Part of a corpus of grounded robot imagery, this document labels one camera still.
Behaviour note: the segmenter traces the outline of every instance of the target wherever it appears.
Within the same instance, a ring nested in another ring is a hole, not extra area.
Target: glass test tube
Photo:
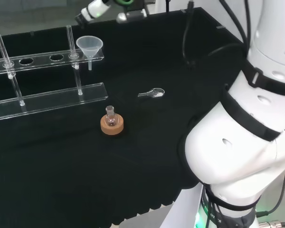
[[[72,26],[67,25],[66,29],[67,29],[68,44],[70,46],[70,51],[71,51],[70,58],[76,59],[76,58],[78,58],[78,54],[76,53],[76,50],[75,50],[75,43],[74,43],[74,38],[73,38]],[[82,93],[80,74],[79,74],[79,63],[72,63],[72,67],[74,70],[76,86],[78,89],[78,95],[82,95],[83,93]]]
[[[19,100],[19,103],[21,106],[24,106],[25,103],[23,101],[23,97],[22,97],[18,82],[16,80],[16,72],[14,70],[14,63],[10,61],[9,55],[6,51],[6,48],[4,46],[1,35],[0,35],[0,52],[1,52],[2,57],[4,59],[4,65],[3,66],[6,68],[6,70],[8,72],[9,79],[12,81],[12,84],[13,84],[15,93],[17,95],[17,98]]]

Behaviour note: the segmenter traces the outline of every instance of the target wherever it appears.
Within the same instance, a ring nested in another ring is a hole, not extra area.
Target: acrylic base
[[[103,83],[83,86],[82,92],[82,95],[78,95],[77,88],[69,88],[28,95],[23,97],[24,106],[20,106],[17,98],[2,100],[0,101],[0,120],[101,101],[108,98]]]

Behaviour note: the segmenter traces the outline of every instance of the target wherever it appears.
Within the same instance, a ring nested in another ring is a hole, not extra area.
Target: hole in rack
[[[32,58],[23,58],[19,60],[19,63],[24,66],[30,65],[32,62],[34,62]]]
[[[60,61],[63,59],[63,55],[53,55],[53,56],[50,56],[50,60],[52,61]]]

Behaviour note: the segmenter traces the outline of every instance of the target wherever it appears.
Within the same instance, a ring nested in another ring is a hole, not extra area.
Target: wall
[[[245,31],[247,31],[246,24],[246,13],[244,0],[226,0],[228,5],[231,7],[239,21],[241,22]],[[194,0],[195,7],[202,7],[211,16],[213,16],[218,22],[226,26],[226,28],[232,32],[240,40],[240,34],[234,25],[233,21],[226,13],[224,8],[221,6],[219,0]],[[187,7],[188,0],[171,0],[170,1],[170,11],[185,9]],[[263,5],[263,0],[249,0],[250,13],[251,13],[251,27],[252,33],[255,32]],[[166,3],[165,0],[156,0],[155,10],[157,12],[165,12]]]

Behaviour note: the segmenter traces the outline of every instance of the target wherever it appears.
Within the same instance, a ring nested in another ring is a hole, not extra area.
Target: black strap
[[[276,139],[280,132],[276,132],[258,120],[253,118],[247,113],[233,97],[228,93],[226,88],[223,89],[223,95],[220,101],[226,110],[226,112],[234,119],[239,125],[244,127],[247,131],[254,134],[255,136],[264,139],[268,142]]]
[[[90,13],[88,7],[86,8],[86,11],[87,11],[87,13],[89,14],[89,16],[90,16],[92,19],[94,19],[94,17],[93,17],[92,14]]]
[[[245,61],[242,71],[251,87],[259,87],[271,93],[285,96],[285,83],[266,77],[262,70],[254,68],[248,60]]]
[[[233,211],[244,211],[244,210],[252,209],[258,203],[258,201],[261,198],[261,197],[258,198],[256,202],[249,204],[249,205],[246,205],[246,206],[235,206],[235,205],[226,203],[225,201],[223,201],[220,198],[217,198],[215,195],[213,195],[212,191],[209,190],[210,189],[209,185],[206,185],[205,189],[206,189],[206,193],[207,193],[211,202],[213,202],[213,203],[215,203],[221,207],[224,207],[226,209],[233,210]]]

